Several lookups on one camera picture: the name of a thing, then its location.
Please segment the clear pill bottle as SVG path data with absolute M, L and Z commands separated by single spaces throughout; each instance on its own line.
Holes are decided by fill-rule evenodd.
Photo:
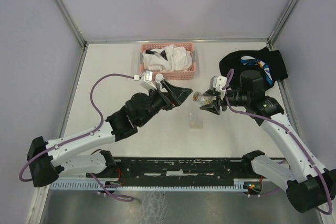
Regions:
M 199 91 L 194 92 L 193 101 L 197 102 L 201 106 L 211 104 L 213 102 L 213 96 L 207 93 L 201 93 Z

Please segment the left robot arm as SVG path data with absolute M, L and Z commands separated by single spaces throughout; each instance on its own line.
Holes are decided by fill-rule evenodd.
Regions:
M 162 80 L 160 87 L 152 84 L 148 93 L 134 94 L 119 111 L 107 118 L 101 117 L 98 125 L 86 131 L 54 140 L 41 136 L 33 139 L 24 165 L 30 171 L 30 181 L 38 188 L 68 175 L 101 173 L 105 177 L 112 176 L 116 164 L 109 151 L 94 156 L 84 152 L 134 135 L 161 110 L 182 105 L 192 92 L 190 88 Z

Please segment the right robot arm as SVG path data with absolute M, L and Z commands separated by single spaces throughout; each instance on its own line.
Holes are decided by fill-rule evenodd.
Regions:
M 240 75 L 240 85 L 233 89 L 230 82 L 234 70 L 227 76 L 214 76 L 205 92 L 195 92 L 193 100 L 201 110 L 219 115 L 235 107 L 244 107 L 243 112 L 272 138 L 289 167 L 285 168 L 271 160 L 261 151 L 243 156 L 241 172 L 246 177 L 256 174 L 269 179 L 287 195 L 292 206 L 301 213 L 315 208 L 331 215 L 335 198 L 335 170 L 327 169 L 307 148 L 291 126 L 279 102 L 265 94 L 264 79 L 259 71 L 247 70 Z

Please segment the pink plastic basket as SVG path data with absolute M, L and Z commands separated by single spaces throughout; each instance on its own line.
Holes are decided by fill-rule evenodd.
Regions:
M 167 80 L 191 80 L 196 72 L 192 42 L 147 43 L 140 50 L 140 73 L 161 73 Z

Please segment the white capped pill bottle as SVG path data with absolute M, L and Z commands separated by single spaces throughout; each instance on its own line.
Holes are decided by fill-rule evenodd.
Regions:
M 158 73 L 155 75 L 155 86 L 157 89 L 162 89 L 162 84 L 161 82 L 165 80 L 164 75 L 162 75 L 161 73 Z

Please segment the white cloth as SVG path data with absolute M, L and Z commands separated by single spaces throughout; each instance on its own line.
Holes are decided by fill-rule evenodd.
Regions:
M 144 50 L 142 57 L 144 69 L 157 72 L 187 71 L 193 63 L 191 52 L 174 44 Z

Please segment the black garment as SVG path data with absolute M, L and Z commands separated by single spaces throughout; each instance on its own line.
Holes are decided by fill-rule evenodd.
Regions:
M 227 76 L 230 69 L 234 69 L 230 82 L 232 88 L 240 86 L 240 74 L 246 70 L 258 71 L 263 77 L 264 87 L 267 90 L 272 88 L 276 81 L 288 78 L 280 51 L 271 51 L 267 47 L 229 53 L 219 62 L 219 70 L 222 76 Z

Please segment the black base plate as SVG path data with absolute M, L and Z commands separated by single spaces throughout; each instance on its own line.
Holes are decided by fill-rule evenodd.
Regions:
M 259 181 L 240 158 L 115 157 L 95 174 L 124 185 L 229 185 L 234 179 Z

